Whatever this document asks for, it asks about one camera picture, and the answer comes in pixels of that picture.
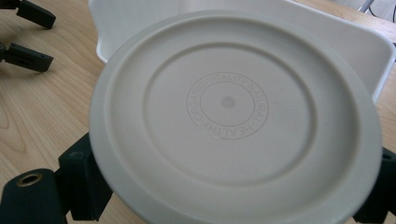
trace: black plastic bracket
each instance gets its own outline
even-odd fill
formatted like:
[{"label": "black plastic bracket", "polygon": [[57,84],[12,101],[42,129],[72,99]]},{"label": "black plastic bracket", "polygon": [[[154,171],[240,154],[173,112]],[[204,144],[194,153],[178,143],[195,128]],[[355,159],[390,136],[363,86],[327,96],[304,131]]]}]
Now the black plastic bracket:
[{"label": "black plastic bracket", "polygon": [[19,8],[17,16],[51,29],[56,17],[48,10],[26,0],[0,0],[0,9]]},{"label": "black plastic bracket", "polygon": [[375,186],[353,217],[359,223],[384,223],[388,212],[396,215],[396,154],[385,148],[383,150]]},{"label": "black plastic bracket", "polygon": [[14,43],[7,49],[0,42],[0,62],[2,60],[37,72],[46,72],[49,70],[53,58]]},{"label": "black plastic bracket", "polygon": [[[53,173],[38,169],[19,175],[4,187],[0,203],[2,224],[65,224],[74,220],[98,220],[112,190],[102,177],[85,134],[59,158]],[[380,173],[365,204],[354,216],[359,223],[384,223],[387,213],[396,215],[396,154],[385,149]]]},{"label": "black plastic bracket", "polygon": [[85,134],[59,158],[55,173],[38,169],[10,180],[0,204],[2,224],[65,224],[74,220],[98,220],[112,190],[102,177]]}]

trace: white container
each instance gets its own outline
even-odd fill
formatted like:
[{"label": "white container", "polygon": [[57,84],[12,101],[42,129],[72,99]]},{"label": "white container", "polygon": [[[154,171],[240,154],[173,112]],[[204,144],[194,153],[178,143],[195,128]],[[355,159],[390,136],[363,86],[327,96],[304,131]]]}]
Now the white container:
[{"label": "white container", "polygon": [[[270,2],[278,12],[300,8]],[[353,215],[381,161],[375,92],[331,47],[289,23],[201,11],[218,6],[209,2],[157,3],[149,8],[198,12],[136,30],[98,80],[90,138],[111,188],[148,223],[317,224]],[[170,16],[142,6],[135,13]],[[120,44],[125,33],[116,30],[126,27],[110,39],[98,27],[99,52],[109,57],[117,47],[108,40]],[[351,27],[393,56],[384,38]],[[381,75],[366,84],[374,90]]]},{"label": "white container", "polygon": [[107,62],[129,38],[154,22],[209,9],[273,17],[316,36],[355,70],[374,102],[396,58],[393,45],[383,36],[290,0],[90,0],[99,34],[97,54]]}]

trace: wood grain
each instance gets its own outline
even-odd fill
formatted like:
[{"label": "wood grain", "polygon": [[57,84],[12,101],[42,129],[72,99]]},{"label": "wood grain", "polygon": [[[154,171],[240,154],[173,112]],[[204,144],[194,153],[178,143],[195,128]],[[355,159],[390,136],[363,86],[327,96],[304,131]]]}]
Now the wood grain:
[{"label": "wood grain", "polygon": [[[58,157],[88,131],[94,84],[104,65],[95,54],[97,34],[88,0],[35,0],[57,16],[52,30],[1,10],[0,41],[55,59],[46,73],[0,63],[0,190],[9,179],[36,168],[56,170]],[[396,42],[396,26],[328,1],[299,0],[369,27]],[[377,105],[384,145],[396,151],[396,69]],[[69,223],[75,222],[68,217]],[[144,223],[116,196],[99,223]]]},{"label": "wood grain", "polygon": [[[361,8],[365,2],[365,0],[328,0],[328,1],[332,1],[355,9]],[[392,21],[395,3],[396,2],[394,0],[376,0],[372,3],[370,8],[377,17],[384,19],[386,21]]]}]

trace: white lid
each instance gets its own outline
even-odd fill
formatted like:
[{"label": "white lid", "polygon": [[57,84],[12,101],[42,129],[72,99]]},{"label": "white lid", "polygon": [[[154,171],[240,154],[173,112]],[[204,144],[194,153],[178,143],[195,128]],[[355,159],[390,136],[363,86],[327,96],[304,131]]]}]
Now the white lid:
[{"label": "white lid", "polygon": [[207,11],[150,26],[108,62],[90,137],[152,223],[338,223],[381,157],[370,95],[331,49],[273,19]]}]

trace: cable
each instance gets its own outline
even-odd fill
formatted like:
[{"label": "cable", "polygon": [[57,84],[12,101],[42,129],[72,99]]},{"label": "cable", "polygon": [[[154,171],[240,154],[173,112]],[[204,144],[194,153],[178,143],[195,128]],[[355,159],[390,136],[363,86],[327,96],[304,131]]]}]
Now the cable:
[{"label": "cable", "polygon": [[371,10],[371,7],[369,7],[369,10],[370,10],[370,13],[371,13],[373,16],[377,17],[377,16],[373,13],[373,11]]},{"label": "cable", "polygon": [[393,23],[395,22],[395,14],[396,14],[396,6],[395,9],[393,9]]}]

